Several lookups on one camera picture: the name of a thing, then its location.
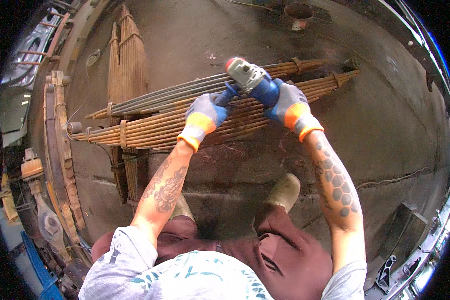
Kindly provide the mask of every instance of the tattooed arm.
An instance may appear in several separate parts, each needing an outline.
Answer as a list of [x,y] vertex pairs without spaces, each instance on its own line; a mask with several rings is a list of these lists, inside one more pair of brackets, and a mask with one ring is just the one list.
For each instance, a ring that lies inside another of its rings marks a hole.
[[325,134],[311,131],[303,143],[312,159],[320,206],[330,228],[335,274],[351,262],[365,260],[362,209],[352,179]]
[[138,203],[132,226],[144,231],[157,247],[157,237],[172,215],[189,168],[193,148],[179,140],[172,153],[158,168]]

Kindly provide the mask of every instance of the arm tattoo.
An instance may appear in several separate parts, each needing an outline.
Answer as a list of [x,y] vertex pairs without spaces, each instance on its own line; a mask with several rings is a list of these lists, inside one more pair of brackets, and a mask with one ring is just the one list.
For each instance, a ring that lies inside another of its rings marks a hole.
[[170,166],[171,162],[172,162],[171,158],[167,157],[167,159],[165,159],[162,165],[158,168],[153,178],[150,180],[150,183],[147,185],[147,188],[143,192],[142,199],[148,198],[154,193],[155,187],[162,181],[162,177],[164,176],[165,170],[168,168],[168,166]]
[[165,182],[165,185],[160,190],[155,192],[154,198],[157,212],[168,214],[172,211],[179,195],[180,186],[185,180],[187,169],[186,166],[181,167],[172,178]]
[[340,209],[341,217],[347,217],[350,212],[358,213],[360,210],[359,197],[357,191],[353,189],[352,180],[348,176],[342,162],[333,153],[331,147],[328,147],[326,144],[324,146],[323,143],[318,141],[315,148],[319,153],[323,154],[321,156],[325,157],[323,161],[318,160],[313,165],[313,171],[317,178],[317,185],[324,201],[324,207],[330,211],[333,210],[325,195],[324,184],[326,184],[328,190],[332,189],[331,195],[333,201],[339,202],[342,206]]

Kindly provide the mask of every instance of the tan shoe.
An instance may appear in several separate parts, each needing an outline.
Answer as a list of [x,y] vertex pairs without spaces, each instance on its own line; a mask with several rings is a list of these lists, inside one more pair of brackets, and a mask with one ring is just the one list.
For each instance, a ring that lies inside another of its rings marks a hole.
[[293,174],[287,173],[280,178],[264,203],[285,207],[288,213],[297,202],[300,194],[300,180]]
[[182,193],[178,196],[176,200],[175,209],[173,210],[172,215],[170,216],[170,220],[175,218],[176,216],[187,216],[195,222],[195,218],[192,215],[192,211],[190,210],[189,204],[187,203],[185,197]]

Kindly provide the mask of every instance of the work glove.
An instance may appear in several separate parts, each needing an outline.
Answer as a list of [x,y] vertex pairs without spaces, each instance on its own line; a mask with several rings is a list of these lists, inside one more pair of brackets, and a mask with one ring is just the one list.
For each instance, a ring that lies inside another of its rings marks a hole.
[[280,79],[273,82],[280,88],[280,95],[274,107],[264,110],[265,117],[279,121],[296,133],[300,142],[303,142],[305,136],[312,130],[324,131],[320,122],[310,112],[307,97],[302,91]]
[[228,117],[229,109],[215,104],[217,93],[205,93],[195,99],[185,114],[185,128],[177,137],[193,147],[195,153],[205,136],[214,132]]

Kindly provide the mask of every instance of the forearm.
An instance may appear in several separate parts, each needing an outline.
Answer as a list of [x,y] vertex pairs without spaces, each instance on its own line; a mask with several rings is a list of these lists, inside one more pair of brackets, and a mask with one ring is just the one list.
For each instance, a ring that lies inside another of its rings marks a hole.
[[363,228],[362,209],[350,175],[322,131],[312,131],[303,141],[311,156],[320,191],[320,206],[331,229]]
[[138,203],[131,223],[158,236],[172,215],[185,181],[193,148],[179,140],[172,153],[158,168]]

